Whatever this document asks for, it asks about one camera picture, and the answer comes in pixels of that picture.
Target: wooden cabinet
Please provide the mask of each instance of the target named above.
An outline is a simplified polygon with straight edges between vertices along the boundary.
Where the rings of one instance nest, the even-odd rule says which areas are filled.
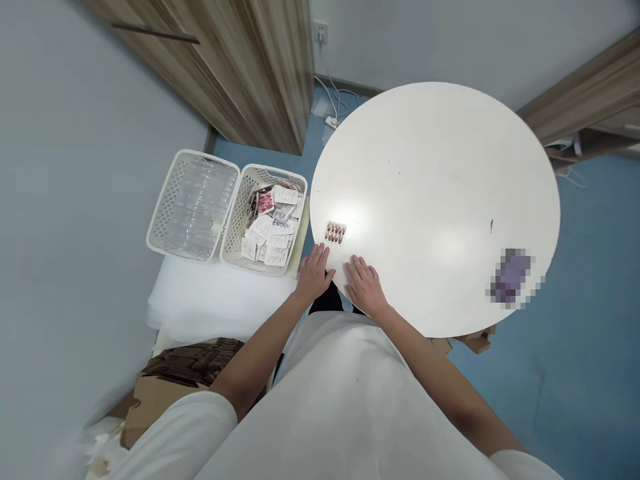
[[[577,135],[581,148],[545,148],[556,166],[640,143],[640,29],[518,112],[543,145]]]
[[[306,0],[85,0],[228,140],[301,155],[313,61]]]

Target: plastic basket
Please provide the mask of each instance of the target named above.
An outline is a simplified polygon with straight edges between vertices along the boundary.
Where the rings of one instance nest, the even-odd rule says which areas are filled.
[[[267,167],[265,165],[256,165],[254,163],[242,169],[239,187],[235,193],[220,248],[220,260],[224,263],[270,277],[279,277],[287,271],[289,260],[291,259],[291,252],[289,252],[289,258],[287,258],[287,263],[283,267],[274,267],[265,265],[259,261],[248,260],[242,257],[240,250],[241,238],[246,232],[247,222],[249,220],[248,207],[252,193],[256,189],[277,183],[279,179],[285,179],[298,185],[304,197],[307,197],[307,181],[304,177],[296,173],[274,167]],[[292,248],[293,245],[295,245],[297,236],[298,231],[296,231],[293,236]]]
[[[184,251],[177,251],[176,249],[170,249],[167,247],[167,226],[171,222],[172,218],[177,215],[174,210],[176,198],[180,189],[183,187],[185,170],[188,168],[191,162],[214,162],[217,165],[221,165],[226,169],[229,169],[233,174],[233,181],[235,182],[233,187],[233,193],[226,204],[226,210],[222,219],[211,226],[210,232],[212,232],[213,240],[210,245],[211,252],[208,252],[209,246],[206,248],[193,248],[190,249],[189,245],[186,245]],[[238,190],[238,177],[240,169],[234,163],[222,160],[221,158],[208,155],[206,153],[194,151],[194,150],[180,150],[175,154],[165,182],[158,196],[158,202],[155,205],[151,223],[149,224],[149,230],[147,231],[147,246],[156,252],[164,255],[174,255],[176,257],[182,257],[198,262],[206,262],[211,260],[215,252],[215,248],[223,235],[224,225],[229,216],[229,211],[234,202],[234,199]]]

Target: power strip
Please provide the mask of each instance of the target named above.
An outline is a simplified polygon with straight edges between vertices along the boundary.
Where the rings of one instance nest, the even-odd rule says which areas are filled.
[[[340,125],[340,123],[338,122],[338,120],[335,119],[335,117],[328,116],[327,118],[325,118],[325,125],[336,130],[336,128],[338,128],[338,125]]]

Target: forearm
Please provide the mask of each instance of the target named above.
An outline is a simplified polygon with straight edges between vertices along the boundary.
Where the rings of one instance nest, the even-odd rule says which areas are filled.
[[[464,375],[398,312],[388,307],[373,320],[398,348],[430,398],[476,448],[487,456],[503,449],[524,451]]]
[[[258,328],[209,388],[229,400],[238,422],[267,384],[291,332],[307,307],[304,300],[292,293]]]

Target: white sleeve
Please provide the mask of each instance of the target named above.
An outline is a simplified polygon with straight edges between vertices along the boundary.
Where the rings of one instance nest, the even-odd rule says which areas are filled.
[[[550,466],[528,453],[502,450],[490,456],[509,480],[562,480]]]
[[[192,480],[237,424],[222,395],[187,395],[140,437],[110,480]]]

